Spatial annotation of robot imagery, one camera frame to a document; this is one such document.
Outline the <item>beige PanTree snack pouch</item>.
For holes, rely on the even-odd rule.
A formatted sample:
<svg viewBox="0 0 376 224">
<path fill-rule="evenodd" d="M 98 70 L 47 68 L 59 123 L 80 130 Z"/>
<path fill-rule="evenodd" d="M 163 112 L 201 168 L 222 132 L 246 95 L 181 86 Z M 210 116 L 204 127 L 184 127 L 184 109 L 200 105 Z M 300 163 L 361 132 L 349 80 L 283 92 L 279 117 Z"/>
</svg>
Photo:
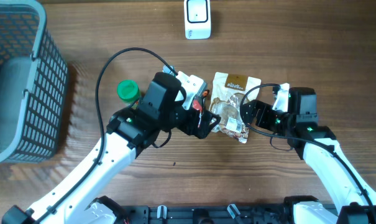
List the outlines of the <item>beige PanTree snack pouch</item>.
<svg viewBox="0 0 376 224">
<path fill-rule="evenodd" d="M 250 94 L 247 92 L 259 86 L 261 82 L 259 78 L 245 75 L 215 73 L 209 110 L 220 116 L 221 121 L 212 132 L 222 132 L 241 143 L 247 142 L 249 128 L 242 121 L 240 105 L 256 99 L 259 90 L 254 90 Z"/>
</svg>

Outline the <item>blue bottle with white cap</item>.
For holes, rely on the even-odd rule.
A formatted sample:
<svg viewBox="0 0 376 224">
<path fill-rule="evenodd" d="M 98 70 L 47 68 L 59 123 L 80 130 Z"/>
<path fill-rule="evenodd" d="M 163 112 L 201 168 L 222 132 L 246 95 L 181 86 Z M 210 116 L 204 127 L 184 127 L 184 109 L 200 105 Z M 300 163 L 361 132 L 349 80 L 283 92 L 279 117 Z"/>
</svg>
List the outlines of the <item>blue bottle with white cap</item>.
<svg viewBox="0 0 376 224">
<path fill-rule="evenodd" d="M 167 74 L 170 74 L 170 75 L 175 75 L 175 68 L 173 65 L 170 65 L 169 67 L 164 65 L 163 68 L 162 68 L 162 72 L 163 73 L 167 73 Z"/>
</svg>

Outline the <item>green lid jar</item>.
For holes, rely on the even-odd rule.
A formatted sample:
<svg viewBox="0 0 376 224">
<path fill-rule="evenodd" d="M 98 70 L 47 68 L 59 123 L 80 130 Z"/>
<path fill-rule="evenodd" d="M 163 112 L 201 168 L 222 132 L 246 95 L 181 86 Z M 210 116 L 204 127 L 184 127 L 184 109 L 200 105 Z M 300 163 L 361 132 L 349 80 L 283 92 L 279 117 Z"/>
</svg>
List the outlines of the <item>green lid jar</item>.
<svg viewBox="0 0 376 224">
<path fill-rule="evenodd" d="M 117 95 L 125 103 L 133 103 L 141 96 L 139 86 L 133 80 L 121 81 L 117 86 Z"/>
</svg>

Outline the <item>black red snack packet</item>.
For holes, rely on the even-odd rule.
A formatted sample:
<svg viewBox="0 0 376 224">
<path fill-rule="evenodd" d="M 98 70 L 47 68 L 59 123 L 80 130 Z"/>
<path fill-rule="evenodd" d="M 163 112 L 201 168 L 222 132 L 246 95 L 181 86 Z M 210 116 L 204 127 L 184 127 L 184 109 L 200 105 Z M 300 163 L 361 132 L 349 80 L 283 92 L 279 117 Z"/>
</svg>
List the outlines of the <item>black red snack packet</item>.
<svg viewBox="0 0 376 224">
<path fill-rule="evenodd" d="M 205 108 L 205 99 L 209 95 L 209 90 L 204 90 L 202 94 L 195 96 L 193 98 L 192 108 L 198 111 L 199 113 L 199 121 L 198 121 L 198 128 L 201 126 L 201 120 Z"/>
</svg>

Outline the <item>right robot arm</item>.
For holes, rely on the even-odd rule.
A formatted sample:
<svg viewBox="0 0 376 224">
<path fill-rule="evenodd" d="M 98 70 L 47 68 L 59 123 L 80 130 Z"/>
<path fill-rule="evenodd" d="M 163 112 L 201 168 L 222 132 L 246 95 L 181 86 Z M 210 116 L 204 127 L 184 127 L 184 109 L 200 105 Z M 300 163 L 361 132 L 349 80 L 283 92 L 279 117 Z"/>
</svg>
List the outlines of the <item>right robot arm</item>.
<svg viewBox="0 0 376 224">
<path fill-rule="evenodd" d="M 290 223 L 376 223 L 376 191 L 354 169 L 336 136 L 318 124 L 317 95 L 312 88 L 271 84 L 273 105 L 249 100 L 239 104 L 242 122 L 270 139 L 285 139 L 310 166 L 328 191 L 336 212 L 312 196 L 285 198 Z"/>
</svg>

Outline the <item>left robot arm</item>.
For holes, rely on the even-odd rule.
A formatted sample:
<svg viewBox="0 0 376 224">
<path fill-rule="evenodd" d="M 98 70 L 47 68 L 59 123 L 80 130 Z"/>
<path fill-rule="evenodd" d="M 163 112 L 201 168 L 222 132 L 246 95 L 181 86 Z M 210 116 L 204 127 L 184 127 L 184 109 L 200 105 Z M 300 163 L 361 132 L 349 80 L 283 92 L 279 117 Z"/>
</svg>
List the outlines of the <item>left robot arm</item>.
<svg viewBox="0 0 376 224">
<path fill-rule="evenodd" d="M 195 75 L 158 72 L 136 105 L 114 113 L 92 151 L 28 210 L 11 207 L 2 223 L 116 223 L 117 204 L 98 194 L 122 169 L 173 128 L 205 138 L 220 117 L 206 110 L 207 83 Z"/>
</svg>

